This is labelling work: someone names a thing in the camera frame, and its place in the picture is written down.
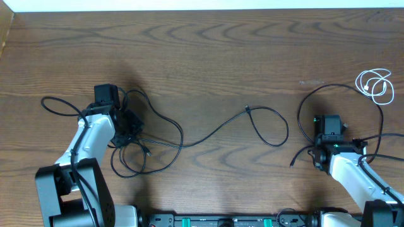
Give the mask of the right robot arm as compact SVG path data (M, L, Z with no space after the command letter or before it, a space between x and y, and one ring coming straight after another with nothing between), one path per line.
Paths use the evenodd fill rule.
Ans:
M307 218L308 226L403 226L403 195L390 187L367 163L374 157L367 141L344 140L347 128L338 115L314 118L313 165L339 182L362 212L355 218L340 208L324 208Z

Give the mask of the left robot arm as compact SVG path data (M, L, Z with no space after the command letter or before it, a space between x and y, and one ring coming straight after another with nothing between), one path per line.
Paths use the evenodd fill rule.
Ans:
M36 172L44 226L139 225L134 206L114 204L100 169L108 145L127 146L143 125L119 92L113 84L95 86L95 101L75 115L78 130L67 150Z

